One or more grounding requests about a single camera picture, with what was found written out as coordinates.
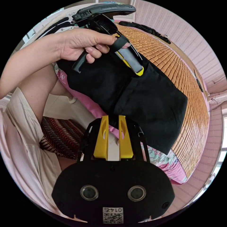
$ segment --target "bed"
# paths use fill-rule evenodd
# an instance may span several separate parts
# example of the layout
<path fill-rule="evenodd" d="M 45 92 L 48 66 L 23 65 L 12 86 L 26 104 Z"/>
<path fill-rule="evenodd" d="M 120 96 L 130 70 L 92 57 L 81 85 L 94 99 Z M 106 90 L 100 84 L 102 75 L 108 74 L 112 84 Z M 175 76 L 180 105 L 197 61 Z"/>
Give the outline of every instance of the bed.
<path fill-rule="evenodd" d="M 189 58 L 173 43 L 166 44 L 157 37 L 139 29 L 117 25 L 135 48 L 165 75 L 188 98 L 187 110 L 181 133 L 168 155 L 148 147 L 150 161 L 161 168 L 173 184 L 185 183 L 196 168 L 207 139 L 209 128 L 209 103 L 206 86 Z M 104 115 L 98 104 L 90 98 L 69 88 L 67 75 L 55 64 L 56 74 L 61 83 L 95 116 Z M 199 79 L 204 92 L 198 87 Z M 116 136 L 118 130 L 110 127 Z"/>

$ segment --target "cable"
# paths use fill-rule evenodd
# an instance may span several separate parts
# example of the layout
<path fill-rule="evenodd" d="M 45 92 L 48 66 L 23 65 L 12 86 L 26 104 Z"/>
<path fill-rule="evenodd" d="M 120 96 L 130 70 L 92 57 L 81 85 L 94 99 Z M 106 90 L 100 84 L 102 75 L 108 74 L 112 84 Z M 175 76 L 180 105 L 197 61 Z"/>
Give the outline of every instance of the cable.
<path fill-rule="evenodd" d="M 213 99 L 213 98 L 211 98 L 211 100 L 213 100 L 213 101 L 215 101 L 215 102 L 217 103 L 217 107 L 214 108 L 214 109 L 217 109 L 217 108 L 218 108 L 218 102 L 217 102 L 215 99 Z"/>
<path fill-rule="evenodd" d="M 224 76 L 223 78 L 225 78 L 225 76 Z M 221 78 L 220 80 L 222 80 L 223 78 Z M 216 84 L 216 83 L 217 83 L 217 82 L 219 82 L 220 80 L 218 80 L 218 81 L 214 82 L 214 84 Z"/>

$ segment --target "red and black striped fabric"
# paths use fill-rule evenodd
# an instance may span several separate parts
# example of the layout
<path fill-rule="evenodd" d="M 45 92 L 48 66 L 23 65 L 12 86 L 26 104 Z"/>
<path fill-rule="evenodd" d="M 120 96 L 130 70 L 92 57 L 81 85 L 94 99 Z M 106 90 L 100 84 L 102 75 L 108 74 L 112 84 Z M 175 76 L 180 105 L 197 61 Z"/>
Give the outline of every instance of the red and black striped fabric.
<path fill-rule="evenodd" d="M 48 117 L 43 117 L 41 128 L 44 134 L 40 141 L 41 149 L 65 158 L 77 159 L 79 144 L 85 129 L 73 120 Z"/>

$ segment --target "qr code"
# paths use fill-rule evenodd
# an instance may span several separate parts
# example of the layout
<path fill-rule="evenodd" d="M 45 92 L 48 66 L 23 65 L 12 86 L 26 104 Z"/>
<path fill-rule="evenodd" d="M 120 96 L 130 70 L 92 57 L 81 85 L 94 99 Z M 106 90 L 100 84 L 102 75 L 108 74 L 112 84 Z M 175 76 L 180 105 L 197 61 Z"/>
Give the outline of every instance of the qr code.
<path fill-rule="evenodd" d="M 105 208 L 103 209 L 104 224 L 123 224 L 124 215 L 122 208 Z"/>

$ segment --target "bamboo mat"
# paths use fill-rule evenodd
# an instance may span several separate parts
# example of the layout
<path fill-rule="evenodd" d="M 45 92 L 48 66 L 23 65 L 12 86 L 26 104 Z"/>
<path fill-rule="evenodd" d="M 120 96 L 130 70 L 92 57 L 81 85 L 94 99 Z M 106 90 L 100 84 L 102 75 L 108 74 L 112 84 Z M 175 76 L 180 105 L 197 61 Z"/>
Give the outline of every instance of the bamboo mat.
<path fill-rule="evenodd" d="M 164 72 L 188 98 L 183 126 L 172 150 L 189 177 L 204 150 L 208 133 L 209 113 L 201 90 L 189 68 L 173 50 L 145 32 L 121 25 L 117 27 L 137 51 Z"/>

